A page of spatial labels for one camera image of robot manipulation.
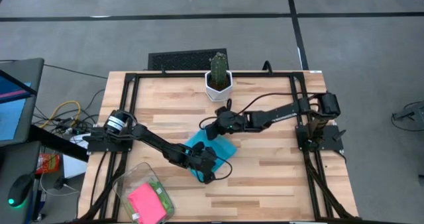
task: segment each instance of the gray carpet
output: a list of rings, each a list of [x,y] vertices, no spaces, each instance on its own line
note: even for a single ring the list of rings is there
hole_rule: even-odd
[[[295,0],[298,13],[424,11],[424,0]],[[287,13],[287,0],[3,0],[0,17]],[[150,52],[227,48],[232,70],[300,69],[291,19],[0,23],[0,59],[43,57],[47,64],[107,76],[143,70]],[[300,19],[309,68],[337,94],[348,171],[360,216],[424,223],[423,133],[394,128],[390,115],[423,99],[424,17]],[[105,80],[45,68],[37,106],[86,106]],[[101,95],[89,113],[98,112]],[[413,123],[405,125],[413,129]],[[52,187],[55,177],[46,176]],[[80,188],[82,177],[72,186]],[[75,217],[77,195],[49,197],[43,223]]]

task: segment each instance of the clear plastic box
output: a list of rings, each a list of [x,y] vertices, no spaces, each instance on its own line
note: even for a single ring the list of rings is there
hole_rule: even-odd
[[[126,213],[133,223],[142,223],[140,216],[134,211],[130,201],[129,195],[133,193],[138,187],[145,183],[149,183],[152,189],[156,192],[159,200],[162,203],[166,211],[166,216],[161,219],[158,223],[164,223],[174,214],[174,205],[171,202],[170,197],[166,193],[163,185],[159,182],[153,169],[149,164],[143,162],[125,172],[121,177],[115,180],[113,185],[113,191],[121,199],[121,203],[124,206]]]

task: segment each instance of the wooden table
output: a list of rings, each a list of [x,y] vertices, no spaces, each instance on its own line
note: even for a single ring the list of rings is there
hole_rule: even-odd
[[[99,124],[118,109],[126,72],[111,72],[107,81]],[[308,92],[326,91],[322,73],[304,72]],[[184,143],[198,132],[198,124],[214,115],[222,103],[212,103],[205,94],[204,78],[142,78],[138,88],[135,116],[152,132],[173,143]],[[127,110],[131,98],[127,97]],[[270,92],[291,92],[287,78],[234,78],[231,98],[234,111],[255,97]],[[269,110],[293,102],[289,95],[259,99],[249,110]],[[140,162],[153,167],[170,195],[176,212],[171,221],[290,221],[313,220],[303,155],[297,148],[295,119],[273,124],[262,133],[225,135],[237,147],[229,162],[233,173],[226,180],[205,185],[188,170],[168,163],[162,154],[143,142],[134,142],[127,170]],[[358,215],[344,160],[331,151],[321,152],[328,187],[347,211]],[[89,209],[90,195],[101,153],[90,156],[79,198],[79,216]],[[109,154],[101,167],[95,199],[103,189]],[[228,173],[220,168],[217,177]],[[321,215],[325,216],[318,191]],[[111,192],[106,217],[111,216]],[[120,208],[119,221],[128,221]]]

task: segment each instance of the potted cactus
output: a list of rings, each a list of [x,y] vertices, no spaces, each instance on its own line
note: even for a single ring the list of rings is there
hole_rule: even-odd
[[[205,74],[206,95],[211,101],[226,101],[230,96],[233,75],[227,67],[227,55],[218,52],[211,60],[211,71]]]

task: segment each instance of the cactus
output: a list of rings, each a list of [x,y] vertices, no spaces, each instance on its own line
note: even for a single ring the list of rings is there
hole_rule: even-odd
[[[217,52],[211,60],[211,80],[209,85],[221,91],[229,86],[227,77],[227,55]]]

